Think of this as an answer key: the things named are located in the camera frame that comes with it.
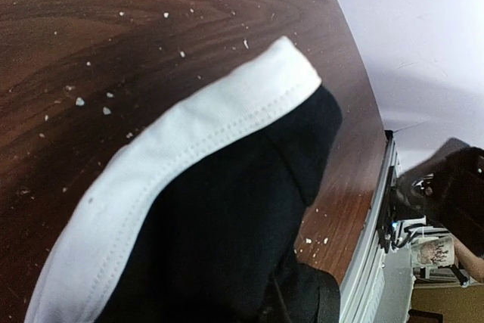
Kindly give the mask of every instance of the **white wall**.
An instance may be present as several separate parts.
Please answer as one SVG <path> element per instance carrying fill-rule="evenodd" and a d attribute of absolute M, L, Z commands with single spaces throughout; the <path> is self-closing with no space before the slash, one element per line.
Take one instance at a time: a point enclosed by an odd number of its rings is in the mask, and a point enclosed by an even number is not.
<path fill-rule="evenodd" d="M 341 5 L 403 169 L 451 136 L 484 148 L 484 0 Z"/>

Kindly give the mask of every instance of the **stitching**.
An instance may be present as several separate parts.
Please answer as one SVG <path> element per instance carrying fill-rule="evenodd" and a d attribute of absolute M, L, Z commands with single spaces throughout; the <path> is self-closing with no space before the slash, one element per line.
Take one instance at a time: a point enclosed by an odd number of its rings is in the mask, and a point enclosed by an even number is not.
<path fill-rule="evenodd" d="M 232 126 L 236 126 L 238 124 L 241 124 L 243 122 L 246 122 L 249 119 L 253 119 L 256 115 L 259 114 L 259 111 L 266 112 L 266 111 L 268 111 L 268 109 L 270 111 L 270 109 L 272 109 L 272 105 L 273 104 L 279 103 L 284 98 L 286 98 L 289 94 L 293 93 L 296 89 L 299 89 L 302 85 L 303 84 L 300 83 L 298 85 L 295 85 L 295 86 L 291 87 L 290 89 L 286 90 L 286 92 L 283 93 L 283 95 L 281 95 L 279 98 L 276 98 L 273 101 L 268 102 L 265 106 L 260 107 L 258 110 L 254 110 L 252 113 L 250 113 L 250 114 L 248 114 L 248 115 L 246 115 L 244 117 L 241 117 L 237 121 L 231 123 Z M 280 106 L 278 108 L 278 111 L 282 111 L 282 110 L 283 110 L 283 106 Z M 244 128 L 244 130 L 239 130 L 239 133 L 238 134 L 239 135 L 240 134 L 244 134 L 245 132 L 247 132 L 247 130 L 249 130 L 249 129 L 255 129 L 261 123 L 264 123 L 265 121 L 270 120 L 272 118 L 272 114 L 273 113 L 275 113 L 275 110 L 272 110 L 271 113 L 269 113 L 269 115 L 265 116 L 263 119 L 260 119 L 258 121 L 255 121 L 254 123 L 246 126 Z M 228 134 L 228 131 L 229 130 L 231 130 L 230 123 L 225 124 L 225 126 L 222 126 L 218 130 L 214 131 L 213 135 L 214 136 L 217 136 L 219 134 Z M 225 141 L 230 140 L 231 136 L 233 137 L 233 136 L 235 136 L 235 134 L 232 132 L 231 135 L 226 135 L 226 137 L 223 138 L 223 140 L 215 140 L 215 142 L 212 143 L 211 146 L 212 147 L 216 147 L 217 145 L 221 144 L 222 142 L 225 142 Z M 162 166 L 162 169 L 157 174 L 155 174 L 152 178 L 150 178 L 150 180 L 147 182 L 147 184 L 143 187 L 143 189 L 141 190 L 140 194 L 138 195 L 138 198 L 136 198 L 135 202 L 132 203 L 132 205 L 131 205 L 131 207 L 130 207 L 130 209 L 128 211 L 128 215 L 124 219 L 123 224 L 121 226 L 121 229 L 118 231 L 118 234 L 116 236 L 116 240 L 115 240 L 114 244 L 111 245 L 110 252 L 104 258 L 104 262 L 103 262 L 103 264 L 102 264 L 99 272 L 97 273 L 96 278 L 93 281 L 93 284 L 92 284 L 92 287 L 91 287 L 91 292 L 88 295 L 87 300 L 84 303 L 84 309 L 82 310 L 82 313 L 80 315 L 80 318 L 83 321 L 84 321 L 83 318 L 86 315 L 86 310 L 88 308 L 88 305 L 91 302 L 92 297 L 94 296 L 94 293 L 95 293 L 95 291 L 96 291 L 99 283 L 101 282 L 101 279 L 103 278 L 102 275 L 105 272 L 105 269 L 107 267 L 107 264 L 112 259 L 113 254 L 115 253 L 115 250 L 117 248 L 117 244 L 121 241 L 121 236 L 124 235 L 124 234 L 126 234 L 126 227 L 127 227 L 126 224 L 130 220 L 130 217 L 134 214 L 134 210 L 135 210 L 136 207 L 138 207 L 138 205 L 140 203 L 140 200 L 147 194 L 147 190 L 150 189 L 150 187 L 154 183 L 154 181 L 156 181 L 160 177 L 160 175 L 162 175 L 166 171 L 167 166 L 171 166 L 173 163 L 176 163 L 181 157 L 188 157 L 188 159 L 186 159 L 186 161 L 183 162 L 183 166 L 180 166 L 176 170 L 173 170 L 170 174 L 168 174 L 164 179 L 162 179 L 161 181 L 159 181 L 157 184 L 158 185 L 161 185 L 161 184 L 165 183 L 167 179 L 172 178 L 172 175 L 173 174 L 178 175 L 180 170 L 185 170 L 186 169 L 186 166 L 187 166 L 187 162 L 193 163 L 193 160 L 197 159 L 200 156 L 201 150 L 199 149 L 199 150 L 196 151 L 195 149 L 198 149 L 200 147 L 200 145 L 206 144 L 208 140 L 211 140 L 212 139 L 212 137 L 213 137 L 212 135 L 207 136 L 202 141 L 197 141 L 194 144 L 192 144 L 190 147 L 186 148 L 178 156 L 175 157 L 175 159 L 173 160 L 172 163 L 170 163 L 168 165 L 165 165 L 165 166 Z M 137 216 L 136 220 L 130 224 L 130 226 L 129 226 L 129 230 L 130 231 L 133 229 L 133 226 L 134 225 L 137 225 L 138 224 L 138 222 L 139 222 L 140 219 L 141 219 L 141 215 L 140 216 Z M 119 265 L 121 264 L 121 261 L 124 259 L 124 255 L 125 255 L 126 248 L 129 245 L 130 245 L 129 242 L 125 242 L 124 243 L 124 246 L 122 247 L 122 250 L 120 251 L 120 254 L 116 258 L 116 265 L 115 265 L 115 267 L 114 267 L 114 269 L 113 269 L 113 271 L 112 271 L 109 279 L 107 280 L 106 284 L 104 285 L 103 292 L 102 292 L 102 294 L 100 296 L 100 301 L 103 300 L 106 292 L 110 289 L 111 284 L 112 284 L 112 281 L 114 279 L 114 275 L 117 273 L 117 271 L 119 269 Z M 98 310 L 98 307 L 99 307 L 99 304 L 97 304 L 95 306 L 95 310 L 96 311 Z"/>

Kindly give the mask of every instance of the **white trim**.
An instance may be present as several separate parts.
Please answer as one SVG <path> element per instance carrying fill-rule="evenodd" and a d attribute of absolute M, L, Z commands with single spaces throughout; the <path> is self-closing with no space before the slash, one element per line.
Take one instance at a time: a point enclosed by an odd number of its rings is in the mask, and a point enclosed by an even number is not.
<path fill-rule="evenodd" d="M 26 323 L 87 323 L 106 305 L 156 196 L 204 157 L 280 119 L 321 84 L 285 37 L 164 113 L 86 191 L 37 282 Z"/>

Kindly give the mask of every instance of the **wooden table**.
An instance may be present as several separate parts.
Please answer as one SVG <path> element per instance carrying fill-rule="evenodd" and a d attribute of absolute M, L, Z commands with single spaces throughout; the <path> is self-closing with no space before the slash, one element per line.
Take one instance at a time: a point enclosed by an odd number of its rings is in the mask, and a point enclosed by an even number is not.
<path fill-rule="evenodd" d="M 0 321 L 23 321 L 50 247 L 129 136 L 282 35 L 345 115 L 296 242 L 343 279 L 385 138 L 336 0 L 0 0 L 0 34 Z"/>

